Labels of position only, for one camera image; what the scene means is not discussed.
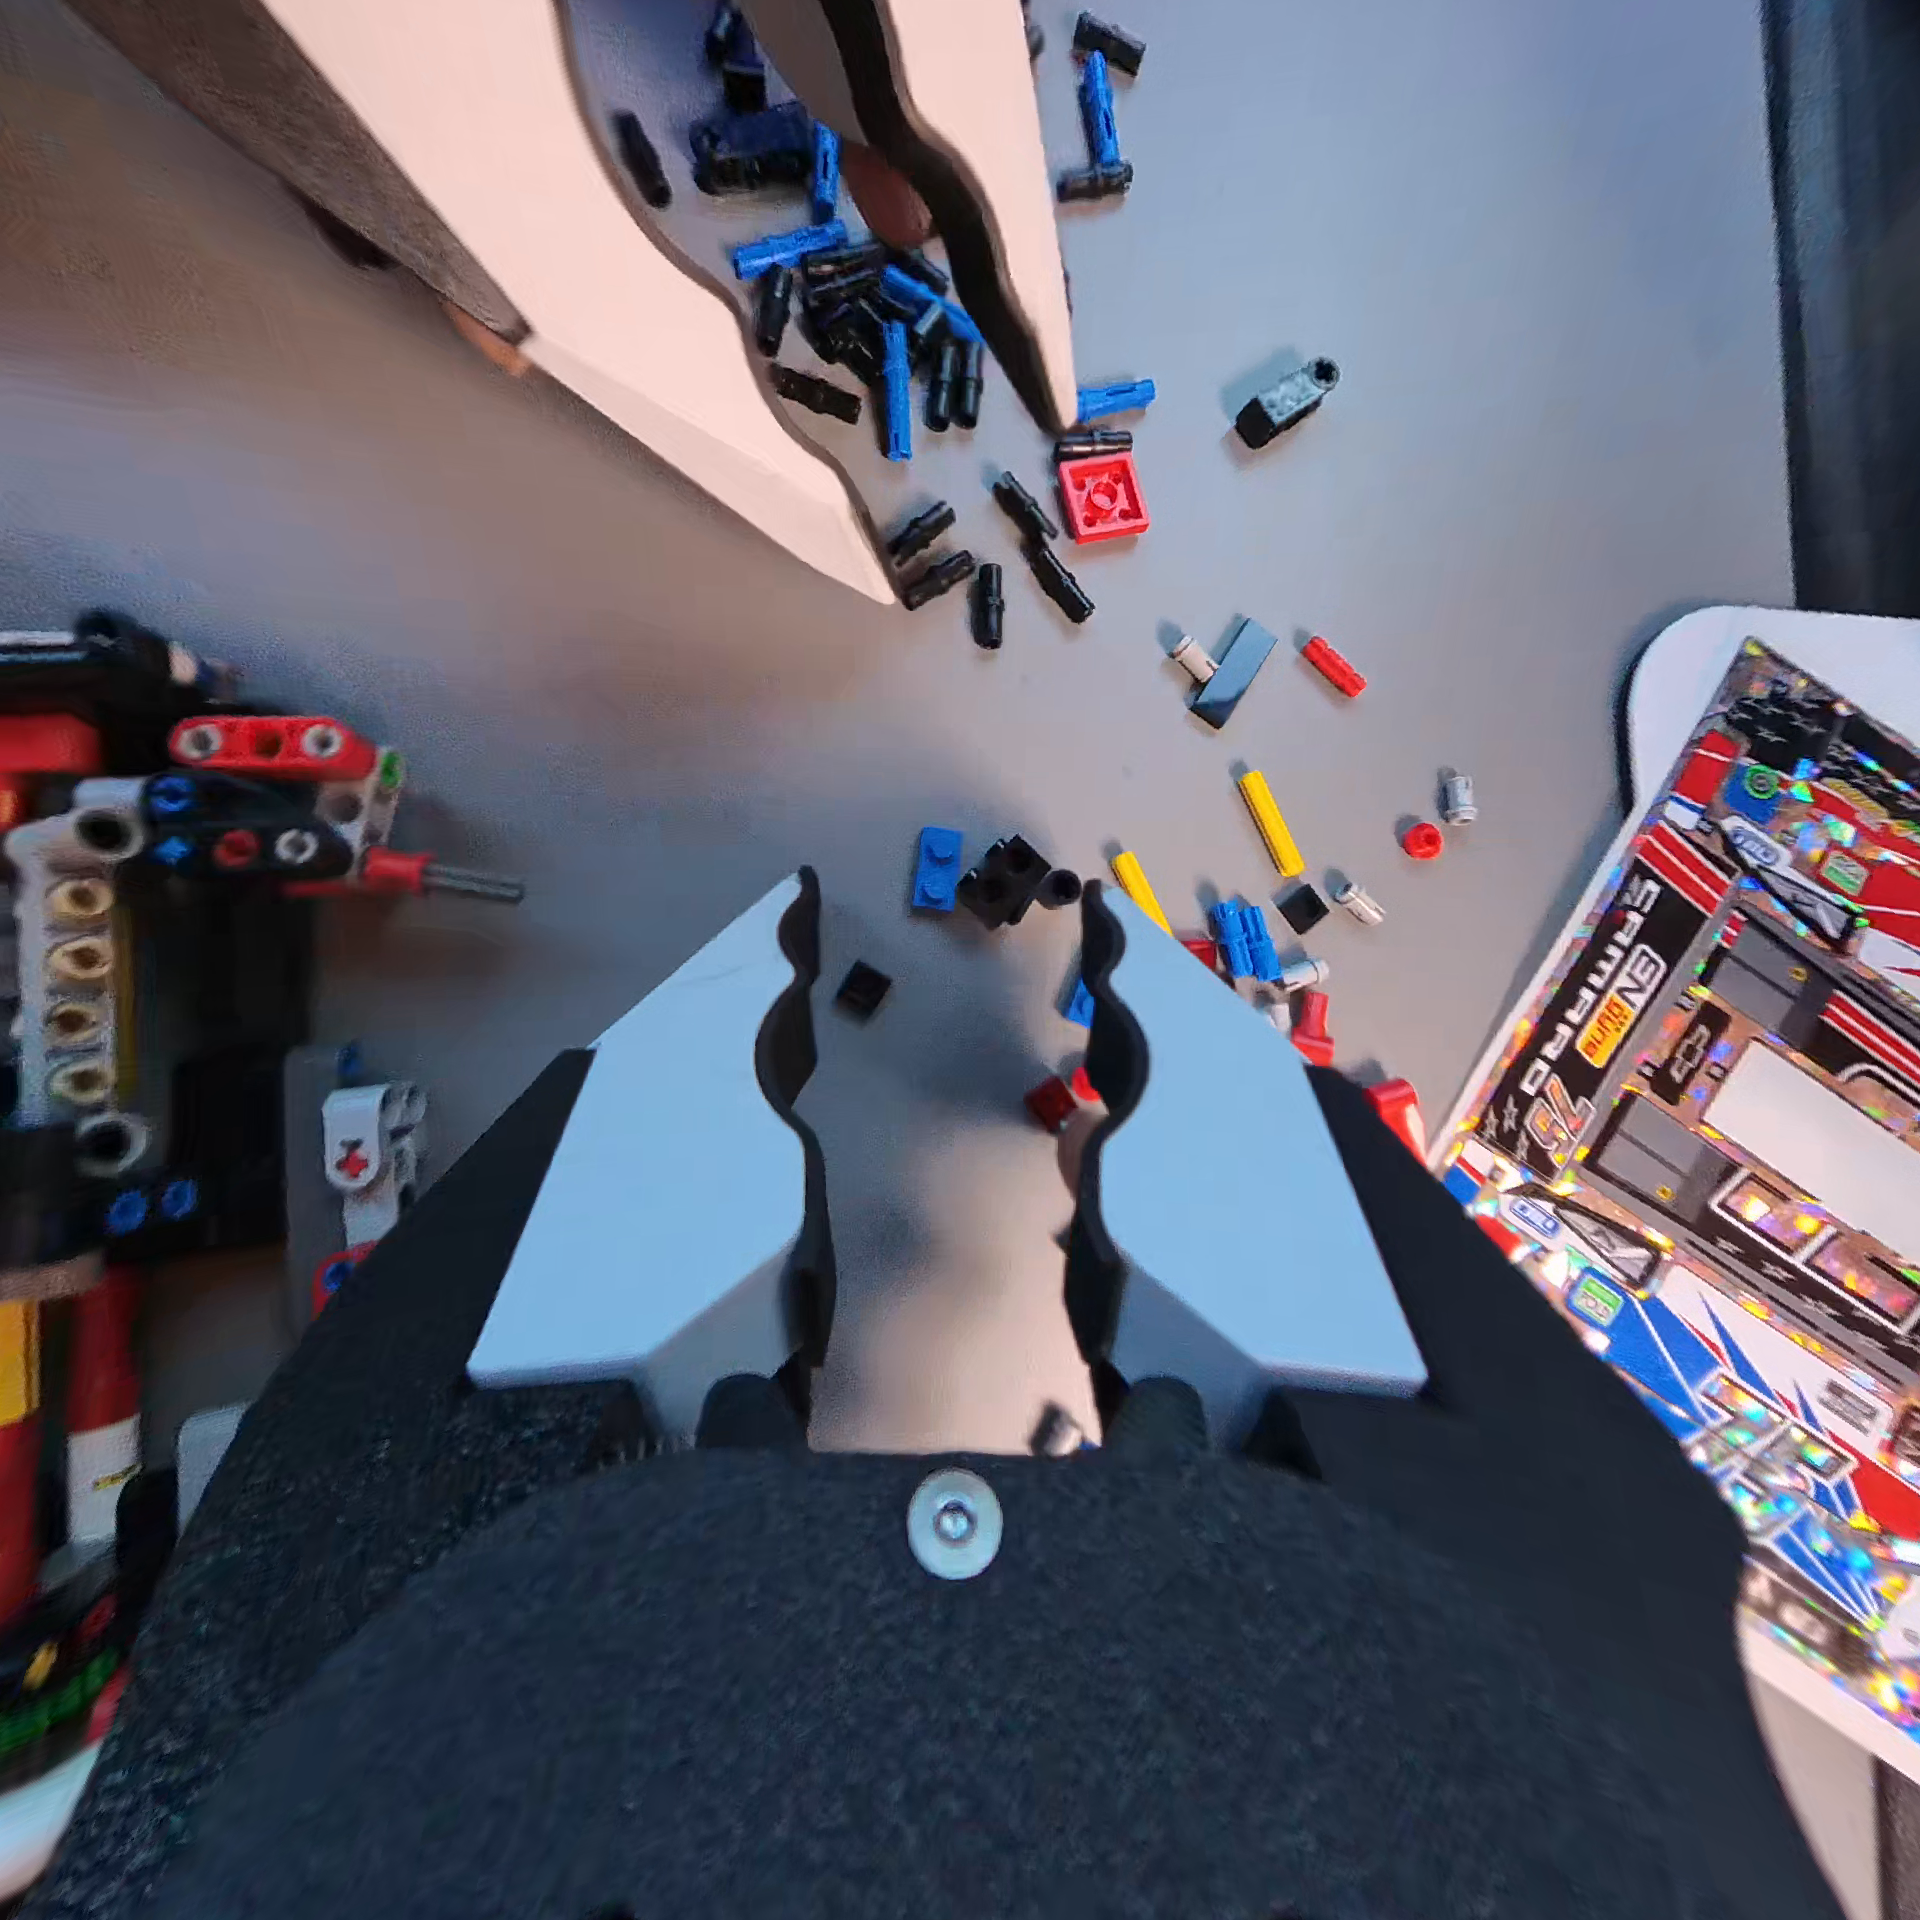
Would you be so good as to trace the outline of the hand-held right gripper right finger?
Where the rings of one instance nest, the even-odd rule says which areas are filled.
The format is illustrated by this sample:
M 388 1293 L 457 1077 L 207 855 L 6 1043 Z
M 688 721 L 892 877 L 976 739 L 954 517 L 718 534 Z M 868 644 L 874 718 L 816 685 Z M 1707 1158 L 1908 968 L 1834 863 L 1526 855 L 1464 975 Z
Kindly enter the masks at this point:
M 1099 1117 L 1065 1307 L 1105 1397 L 1184 1382 L 1216 1443 L 1281 1388 L 1414 1399 L 1427 1364 L 1298 1049 L 1127 893 L 1089 881 Z

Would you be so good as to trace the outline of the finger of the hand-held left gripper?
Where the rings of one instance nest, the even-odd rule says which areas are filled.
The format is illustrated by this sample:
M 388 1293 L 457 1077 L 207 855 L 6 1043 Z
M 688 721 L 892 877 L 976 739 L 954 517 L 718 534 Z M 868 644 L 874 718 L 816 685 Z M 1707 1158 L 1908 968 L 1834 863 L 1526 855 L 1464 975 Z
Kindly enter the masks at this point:
M 874 518 L 787 419 L 735 296 L 665 243 L 587 111 L 566 5 L 271 1 L 563 388 L 793 559 L 892 605 Z
M 1017 1 L 745 1 L 815 117 L 910 182 L 954 291 L 1042 430 L 1076 411 L 1041 105 Z

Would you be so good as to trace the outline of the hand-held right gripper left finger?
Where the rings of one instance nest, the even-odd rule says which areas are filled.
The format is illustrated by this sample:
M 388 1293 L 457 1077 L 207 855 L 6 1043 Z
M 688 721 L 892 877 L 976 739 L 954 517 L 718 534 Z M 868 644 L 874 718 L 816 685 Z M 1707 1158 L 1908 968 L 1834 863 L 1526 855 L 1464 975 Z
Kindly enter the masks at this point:
M 810 1420 L 833 1334 L 819 1047 L 824 889 L 793 871 L 590 1049 L 468 1353 L 475 1388 L 627 1382 L 655 1437 L 761 1376 Z

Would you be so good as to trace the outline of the pile of black blue pins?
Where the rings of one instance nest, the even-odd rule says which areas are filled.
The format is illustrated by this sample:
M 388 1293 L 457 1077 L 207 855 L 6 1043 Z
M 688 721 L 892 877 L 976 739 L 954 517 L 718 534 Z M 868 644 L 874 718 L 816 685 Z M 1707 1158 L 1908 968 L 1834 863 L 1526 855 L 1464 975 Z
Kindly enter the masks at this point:
M 1121 197 L 1132 166 L 1107 140 L 1112 113 L 1095 105 L 1103 59 L 1136 61 L 1127 38 L 1084 19 L 1079 38 L 1090 159 L 1052 175 L 1060 206 Z M 808 225 L 742 245 L 735 277 L 760 286 L 755 341 L 778 357 L 792 307 L 816 353 L 881 396 L 889 459 L 908 459 L 913 379 L 926 381 L 929 428 L 976 423 L 992 350 L 960 303 L 946 248 L 922 199 L 881 155 L 834 132 L 782 83 L 743 5 L 714 5 L 705 59 L 722 105 L 688 132 L 694 182 L 714 199 L 808 190 Z

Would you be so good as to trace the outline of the pile of mixed lego pieces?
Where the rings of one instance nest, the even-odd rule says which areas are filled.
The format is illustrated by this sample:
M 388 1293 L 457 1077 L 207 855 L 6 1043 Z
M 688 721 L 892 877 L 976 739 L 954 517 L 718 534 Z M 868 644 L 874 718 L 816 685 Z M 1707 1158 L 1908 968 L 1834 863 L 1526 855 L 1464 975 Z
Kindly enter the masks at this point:
M 1225 716 L 1225 703 L 1215 703 L 1215 694 L 1230 693 L 1230 665 L 1258 665 L 1260 649 L 1272 651 L 1279 641 L 1258 622 L 1244 619 L 1233 638 L 1225 655 L 1215 657 L 1199 640 L 1182 635 L 1170 657 L 1186 671 L 1194 696 L 1191 711 L 1200 718 Z M 1310 638 L 1304 657 L 1334 673 L 1334 685 L 1342 693 L 1363 693 L 1366 679 L 1352 671 L 1352 663 L 1337 651 L 1329 649 L 1322 638 Z M 1272 855 L 1279 872 L 1291 880 L 1291 891 L 1281 901 L 1281 912 L 1288 926 L 1306 936 L 1330 912 L 1329 901 L 1337 901 L 1342 910 L 1354 912 L 1361 921 L 1379 924 L 1377 902 L 1356 884 L 1342 881 L 1330 889 L 1329 897 L 1306 877 L 1306 856 L 1300 855 L 1281 804 L 1275 803 L 1270 781 L 1260 771 L 1236 775 L 1236 789 L 1250 819 Z M 1414 856 L 1441 856 L 1444 853 L 1444 833 L 1435 822 L 1415 820 L 1402 836 L 1403 851 Z M 1059 871 L 1046 861 L 1020 833 L 1001 836 L 988 855 L 963 871 L 966 833 L 960 829 L 929 824 L 920 833 L 916 868 L 908 889 L 908 902 L 916 912 L 952 915 L 959 904 L 980 918 L 986 927 L 1007 927 L 1023 918 L 1028 904 L 1064 907 L 1072 904 L 1084 881 L 1071 872 Z M 1160 897 L 1134 853 L 1116 853 L 1112 856 L 1112 876 L 1121 891 L 1132 897 L 1155 924 L 1167 926 Z M 1242 897 L 1219 897 L 1211 910 L 1211 935 L 1194 943 L 1182 936 L 1182 945 L 1195 953 L 1211 972 L 1227 980 L 1254 977 L 1275 992 L 1267 1004 L 1267 1012 L 1281 1019 L 1283 1036 L 1313 1063 L 1334 1065 L 1336 1045 L 1329 1032 L 1329 995 L 1324 992 L 1329 968 L 1310 958 L 1283 961 L 1274 945 L 1272 933 L 1265 924 L 1265 912 L 1255 902 Z M 1054 1087 L 1038 1094 L 1041 1103 L 1028 1109 L 1041 1116 L 1046 1125 L 1065 1120 L 1076 1097 L 1094 1100 L 1094 1084 L 1087 1071 L 1072 1080 L 1072 1094 Z M 1367 1097 L 1382 1113 L 1385 1125 L 1417 1155 L 1428 1150 L 1424 1116 L 1419 1097 L 1407 1079 L 1384 1079 L 1367 1087 Z

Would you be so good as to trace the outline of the lego car model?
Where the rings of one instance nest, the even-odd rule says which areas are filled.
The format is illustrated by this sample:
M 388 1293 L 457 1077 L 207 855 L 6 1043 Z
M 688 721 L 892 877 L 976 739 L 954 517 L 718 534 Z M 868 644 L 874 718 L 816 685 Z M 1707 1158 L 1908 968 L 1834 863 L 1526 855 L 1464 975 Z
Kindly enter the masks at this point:
M 326 897 L 519 880 L 396 847 L 404 759 L 127 614 L 3 641 L 6 1796 L 65 1788 L 105 1740 L 150 1548 L 136 1344 L 162 1263 L 295 1253 L 321 1188 L 326 1307 L 423 1187 L 426 1097 L 353 1049 L 303 1056 Z

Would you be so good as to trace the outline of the red square lego plate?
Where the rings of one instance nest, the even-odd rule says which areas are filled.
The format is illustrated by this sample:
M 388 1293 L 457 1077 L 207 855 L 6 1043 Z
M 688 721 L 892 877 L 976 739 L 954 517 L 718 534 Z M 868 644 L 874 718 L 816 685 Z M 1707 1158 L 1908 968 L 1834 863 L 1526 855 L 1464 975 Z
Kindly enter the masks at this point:
M 1151 512 L 1130 447 L 1105 447 L 1056 462 L 1065 529 L 1074 543 L 1112 543 L 1148 533 Z

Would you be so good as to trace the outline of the black grey lego connector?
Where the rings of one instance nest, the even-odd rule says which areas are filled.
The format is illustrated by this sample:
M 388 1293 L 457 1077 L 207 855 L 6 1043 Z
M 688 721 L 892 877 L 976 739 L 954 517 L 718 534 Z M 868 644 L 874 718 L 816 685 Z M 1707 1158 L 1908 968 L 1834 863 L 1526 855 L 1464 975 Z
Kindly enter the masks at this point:
M 1318 353 L 1254 392 L 1233 421 L 1234 437 L 1249 451 L 1270 447 L 1291 428 L 1310 419 L 1337 388 L 1337 381 L 1337 360 Z

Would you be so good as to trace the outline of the holographic sticker sheet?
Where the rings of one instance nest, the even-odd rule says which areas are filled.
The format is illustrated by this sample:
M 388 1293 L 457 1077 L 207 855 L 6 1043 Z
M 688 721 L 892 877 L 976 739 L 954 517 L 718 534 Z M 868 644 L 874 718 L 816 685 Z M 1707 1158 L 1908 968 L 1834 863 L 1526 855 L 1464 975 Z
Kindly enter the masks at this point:
M 1719 1488 L 1745 1656 L 1916 1781 L 1919 623 L 1703 608 L 1431 1167 Z

